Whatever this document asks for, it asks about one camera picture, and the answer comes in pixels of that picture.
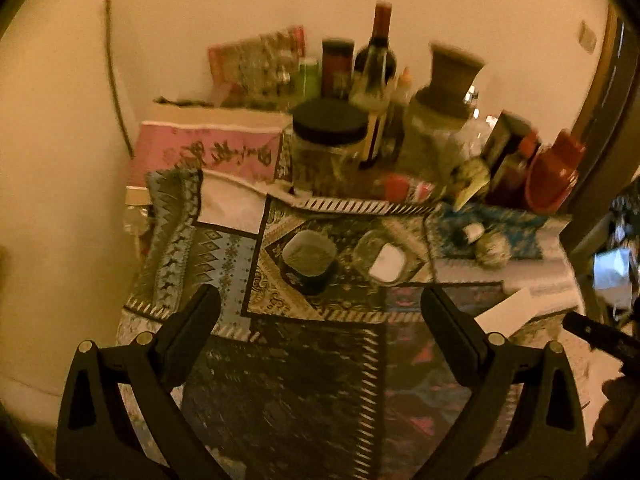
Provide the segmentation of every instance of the spice jar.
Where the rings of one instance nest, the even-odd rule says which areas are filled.
[[[295,88],[296,94],[305,101],[320,95],[320,74],[315,57],[303,57],[300,60]]]
[[[338,249],[321,233],[297,233],[282,250],[280,272],[284,280],[303,294],[320,294],[336,267]]]
[[[489,205],[517,207],[520,190],[527,179],[529,160],[537,148],[538,136],[531,132],[520,141],[518,150],[502,160],[491,180],[491,189],[486,197]]]
[[[367,134],[367,114],[340,99],[312,99],[292,111],[293,185],[316,196],[341,197],[353,178]]]
[[[349,97],[353,46],[351,40],[322,42],[322,97]]]

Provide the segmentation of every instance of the patterned fabric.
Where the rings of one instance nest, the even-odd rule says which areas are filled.
[[[429,251],[422,236],[420,217],[315,216],[293,211],[280,202],[270,206],[260,245],[257,268],[246,311],[300,319],[382,322],[386,295],[391,290],[366,277],[354,264],[356,247],[367,233],[376,231],[404,250],[407,281],[417,274],[431,281]],[[282,279],[279,263],[285,245],[300,231],[313,230],[330,238],[338,249],[338,269],[325,290],[303,296]],[[410,316],[397,321],[418,320]]]
[[[186,109],[172,113],[188,121],[188,117],[198,111]],[[219,113],[218,110],[204,112],[205,115]],[[136,158],[130,168],[129,185],[144,186],[149,171],[177,167],[207,168],[249,180],[273,178],[281,131],[277,126],[245,128],[202,124],[190,127],[156,121],[142,123],[136,142]]]
[[[178,170],[180,174],[182,210],[174,232],[162,253],[154,287],[154,305],[177,312],[182,296],[182,280],[191,249],[200,209],[199,179],[196,170]]]
[[[283,153],[287,146],[285,140]],[[287,171],[279,161],[276,174],[286,176]],[[184,388],[174,390],[174,399],[233,478],[411,478],[469,396],[454,380],[422,320],[422,286],[434,279],[486,282],[445,283],[454,303],[475,316],[504,298],[495,282],[505,278],[485,272],[472,280],[468,273],[452,272],[452,279],[444,280],[442,264],[475,263],[447,256],[442,244],[447,228],[434,225],[437,215],[426,224],[421,216],[315,215],[267,200],[266,224],[257,237],[200,224],[194,222],[199,182],[198,173],[189,170],[149,177],[157,226],[118,342],[128,344],[139,332],[157,331],[201,283],[212,283],[223,300],[220,320]],[[482,212],[483,218],[491,213]],[[526,264],[527,279],[535,280],[538,271],[560,275],[559,269],[568,264],[557,235],[548,229],[551,220],[521,221],[518,229],[528,233],[521,254],[533,254],[527,238],[532,233],[535,251],[542,255],[536,252],[535,257],[544,259],[510,266]],[[315,297],[287,285],[278,268],[284,245],[303,229],[324,233],[338,248],[340,270]],[[407,255],[406,280],[397,286],[375,285],[354,265],[355,248],[372,231]],[[541,236],[542,231],[548,236]],[[508,276],[513,267],[505,272]],[[512,340],[541,346],[558,338],[585,402],[588,346],[561,333],[561,319],[535,320]],[[480,462],[499,448],[518,391],[512,388]],[[123,388],[123,395],[145,451],[161,461],[130,388]]]
[[[201,181],[198,170],[149,174],[156,228],[149,256],[126,307],[163,321],[184,307],[199,285],[211,283],[223,300],[214,332],[246,338],[248,320],[241,319],[239,313],[255,239],[196,224]]]
[[[438,447],[471,396],[424,323],[386,328],[380,479],[407,480]]]
[[[458,247],[453,243],[452,234],[475,222],[492,224],[511,243],[511,254],[516,259],[542,259],[542,251],[536,240],[536,231],[547,218],[525,211],[490,207],[481,204],[466,204],[454,213],[449,204],[440,204],[427,222],[430,241],[435,258],[474,258],[472,245]]]
[[[252,479],[375,478],[382,335],[375,326],[257,319],[253,342],[212,336],[182,411]]]

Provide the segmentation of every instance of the white wall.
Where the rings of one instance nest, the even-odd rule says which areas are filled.
[[[0,400],[49,424],[78,343],[114,343],[135,265],[102,9],[27,0],[0,41]]]
[[[376,0],[114,0],[118,62],[138,116],[164,94],[206,98],[206,48],[292,24],[308,28],[311,50],[321,38],[364,44]],[[388,0],[390,42],[416,88],[430,79],[429,42],[481,56],[477,79],[483,114],[504,108],[529,118],[545,140],[571,128],[598,62],[606,0]],[[597,33],[596,53],[578,44],[581,20]]]

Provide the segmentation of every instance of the glass jar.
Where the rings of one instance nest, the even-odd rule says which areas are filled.
[[[293,185],[316,196],[342,197],[358,171],[367,114],[339,99],[312,99],[292,111]]]
[[[484,66],[456,48],[431,44],[431,82],[418,90],[404,114],[404,144],[397,170],[429,182],[446,182],[450,162],[441,160],[449,137],[473,115],[469,89]]]

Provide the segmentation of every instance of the bottle cap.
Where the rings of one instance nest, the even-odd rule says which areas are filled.
[[[406,177],[391,174],[385,182],[385,200],[392,203],[402,203],[409,194],[410,184]]]
[[[391,4],[388,2],[377,2],[376,15],[373,18],[373,37],[388,38],[390,23],[391,23]]]
[[[351,40],[326,38],[325,40],[322,40],[322,54],[350,57],[353,56],[354,45],[355,44]]]
[[[405,66],[402,73],[398,76],[398,84],[410,85],[414,81],[414,76],[411,75],[409,67]]]
[[[528,136],[520,141],[518,145],[518,152],[524,158],[529,160],[533,153],[536,151],[536,146],[538,145],[538,134],[533,131]]]

